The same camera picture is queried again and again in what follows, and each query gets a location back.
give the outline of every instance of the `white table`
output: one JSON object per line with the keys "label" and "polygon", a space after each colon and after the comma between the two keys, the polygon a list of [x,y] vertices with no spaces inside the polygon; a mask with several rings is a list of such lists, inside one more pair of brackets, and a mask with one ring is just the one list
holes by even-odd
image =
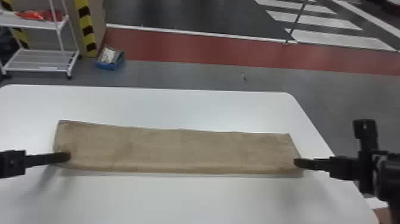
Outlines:
{"label": "white table", "polygon": [[[331,150],[286,93],[10,85],[0,149],[51,152],[59,119],[121,126],[290,133],[303,157]],[[377,223],[351,182],[83,172],[49,166],[0,180],[2,223]]]}

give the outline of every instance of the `metal pole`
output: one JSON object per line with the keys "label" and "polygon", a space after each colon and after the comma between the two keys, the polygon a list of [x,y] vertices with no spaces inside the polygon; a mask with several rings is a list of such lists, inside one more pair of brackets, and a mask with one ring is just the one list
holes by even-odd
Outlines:
{"label": "metal pole", "polygon": [[75,43],[75,48],[78,51],[79,50],[78,42],[76,41],[75,31],[74,31],[74,27],[72,26],[72,22],[71,22],[70,14],[68,13],[67,5],[65,4],[65,0],[61,0],[61,2],[62,2],[62,6],[64,7],[65,14],[68,16],[68,24],[70,25],[72,38],[74,39],[74,43]]}
{"label": "metal pole", "polygon": [[61,39],[61,29],[58,26],[57,17],[55,16],[53,0],[49,0],[49,3],[50,3],[51,14],[53,15],[53,21],[54,21],[55,30],[57,32],[58,42],[60,43],[60,48],[61,48],[61,52],[62,52],[62,58],[64,60],[63,62],[68,62],[66,54],[65,54],[65,50],[64,50],[63,40]]}
{"label": "metal pole", "polygon": [[[308,3],[308,0],[304,0],[303,4],[301,5],[299,14],[297,14],[296,20],[293,22],[293,26],[292,26],[292,28],[291,28],[291,30],[289,32],[289,36],[292,36],[293,31],[295,31],[296,26],[299,23],[300,16],[301,16],[301,14],[303,14],[304,8],[307,5],[307,3]],[[289,43],[289,38],[287,38],[286,41],[285,41],[285,44],[288,44],[288,43]]]}

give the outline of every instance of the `metal shelf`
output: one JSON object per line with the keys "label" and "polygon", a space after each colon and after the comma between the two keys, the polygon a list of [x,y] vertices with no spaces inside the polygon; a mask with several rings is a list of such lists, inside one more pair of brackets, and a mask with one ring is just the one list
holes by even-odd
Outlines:
{"label": "metal shelf", "polygon": [[70,73],[79,51],[41,51],[20,48],[9,62],[5,71],[54,71]]}
{"label": "metal shelf", "polygon": [[[54,0],[49,0],[49,5],[52,17],[56,18],[53,1]],[[71,20],[68,16],[68,9],[65,4],[65,0],[61,0],[61,3],[62,7],[64,8],[65,16],[60,22],[26,20],[16,16],[14,12],[2,10],[0,4],[0,26],[9,28],[55,30],[57,33],[58,42],[60,43],[60,51],[31,50],[24,49],[19,38],[16,38],[20,49],[11,57],[6,65],[3,67],[0,66],[3,77],[9,76],[7,74],[8,71],[62,71],[67,73],[68,80],[72,79],[71,71],[76,63],[76,60],[78,59],[79,47]],[[67,22],[70,25],[76,51],[65,51],[64,49],[63,40],[61,38],[61,29]]]}
{"label": "metal shelf", "polygon": [[26,20],[16,16],[13,12],[3,11],[0,14],[0,26],[25,28],[25,29],[42,29],[42,30],[61,30],[68,22],[69,17],[66,15],[61,22]]}

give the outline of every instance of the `hazard stripe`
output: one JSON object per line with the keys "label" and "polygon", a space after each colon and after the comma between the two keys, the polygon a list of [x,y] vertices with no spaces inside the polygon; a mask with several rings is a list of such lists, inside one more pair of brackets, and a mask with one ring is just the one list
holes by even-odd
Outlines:
{"label": "hazard stripe", "polygon": [[83,44],[86,48],[86,56],[97,56],[97,44],[93,31],[92,16],[88,0],[75,0],[75,7],[78,12],[79,26],[82,31]]}
{"label": "hazard stripe", "polygon": [[29,48],[28,38],[27,38],[26,34],[22,31],[22,29],[13,28],[13,30],[14,30],[14,34],[16,35],[16,37],[20,40],[21,45],[24,48]]}
{"label": "hazard stripe", "polygon": [[[13,3],[11,0],[0,0],[1,5],[5,10],[12,11],[13,10]],[[21,45],[23,48],[29,48],[28,37],[24,33],[24,31],[20,28],[12,28],[14,35],[18,40],[20,40]]]}
{"label": "hazard stripe", "polygon": [[7,11],[13,10],[13,5],[11,4],[11,0],[1,0],[1,5]]}

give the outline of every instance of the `gray floor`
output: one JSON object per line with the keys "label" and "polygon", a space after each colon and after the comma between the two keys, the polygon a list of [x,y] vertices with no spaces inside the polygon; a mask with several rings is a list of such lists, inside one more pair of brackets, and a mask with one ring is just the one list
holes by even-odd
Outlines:
{"label": "gray floor", "polygon": [[382,149],[400,153],[400,77],[151,61],[126,61],[118,70],[106,71],[95,68],[90,59],[79,61],[73,73],[71,81],[63,74],[13,73],[14,77],[0,86],[18,83],[288,92],[335,154],[356,155],[358,144],[351,122],[360,118],[376,119]]}

